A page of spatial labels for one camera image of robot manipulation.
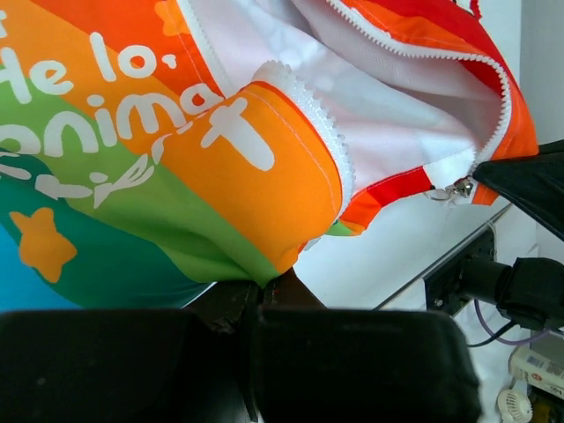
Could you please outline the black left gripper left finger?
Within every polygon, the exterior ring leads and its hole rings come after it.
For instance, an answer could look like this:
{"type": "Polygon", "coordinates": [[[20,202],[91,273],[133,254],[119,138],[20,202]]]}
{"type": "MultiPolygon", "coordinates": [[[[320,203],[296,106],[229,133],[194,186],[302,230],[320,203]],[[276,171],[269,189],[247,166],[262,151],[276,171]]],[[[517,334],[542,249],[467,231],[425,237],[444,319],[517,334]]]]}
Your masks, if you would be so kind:
{"type": "Polygon", "coordinates": [[[250,422],[239,330],[259,289],[224,283],[186,308],[1,316],[4,422],[250,422]]]}

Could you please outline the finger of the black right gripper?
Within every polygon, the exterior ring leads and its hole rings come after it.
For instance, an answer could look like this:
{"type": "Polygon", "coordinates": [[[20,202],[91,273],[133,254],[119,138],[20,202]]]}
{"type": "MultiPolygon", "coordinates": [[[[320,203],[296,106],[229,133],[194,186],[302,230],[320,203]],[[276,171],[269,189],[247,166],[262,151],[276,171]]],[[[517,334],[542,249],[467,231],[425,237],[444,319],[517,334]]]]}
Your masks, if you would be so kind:
{"type": "Polygon", "coordinates": [[[481,163],[472,177],[563,238],[562,140],[541,145],[535,156],[481,163]]]}

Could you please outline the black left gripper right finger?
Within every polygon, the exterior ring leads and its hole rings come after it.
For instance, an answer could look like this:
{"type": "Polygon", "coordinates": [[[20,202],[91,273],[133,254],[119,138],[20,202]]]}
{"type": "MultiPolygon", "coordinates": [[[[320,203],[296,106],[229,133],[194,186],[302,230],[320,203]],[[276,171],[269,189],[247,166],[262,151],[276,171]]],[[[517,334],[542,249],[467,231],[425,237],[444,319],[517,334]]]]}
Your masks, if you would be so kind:
{"type": "Polygon", "coordinates": [[[479,379],[438,312],[326,308],[288,272],[253,287],[259,422],[476,422],[479,379]]]}

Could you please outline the rainbow children's zip jacket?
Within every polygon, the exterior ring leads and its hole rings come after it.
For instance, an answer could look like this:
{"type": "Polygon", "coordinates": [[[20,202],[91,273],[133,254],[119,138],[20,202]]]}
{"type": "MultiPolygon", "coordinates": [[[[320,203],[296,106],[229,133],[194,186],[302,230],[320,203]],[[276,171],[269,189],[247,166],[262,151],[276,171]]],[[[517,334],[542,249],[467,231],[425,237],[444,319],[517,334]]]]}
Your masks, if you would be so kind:
{"type": "Polygon", "coordinates": [[[180,308],[538,153],[452,1],[4,1],[1,309],[180,308]]]}

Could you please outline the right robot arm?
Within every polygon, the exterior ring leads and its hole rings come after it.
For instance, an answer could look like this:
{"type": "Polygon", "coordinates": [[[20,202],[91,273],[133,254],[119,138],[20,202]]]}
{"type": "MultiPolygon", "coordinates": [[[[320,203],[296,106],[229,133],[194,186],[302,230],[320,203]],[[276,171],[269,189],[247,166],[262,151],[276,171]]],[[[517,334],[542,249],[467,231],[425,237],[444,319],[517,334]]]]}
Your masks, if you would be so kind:
{"type": "MultiPolygon", "coordinates": [[[[473,173],[557,238],[563,236],[563,143],[541,145],[523,159],[491,160],[473,173]]],[[[496,306],[531,330],[563,325],[563,266],[548,258],[494,259],[494,233],[486,229],[424,275],[427,307],[454,315],[468,301],[496,306]]]]}

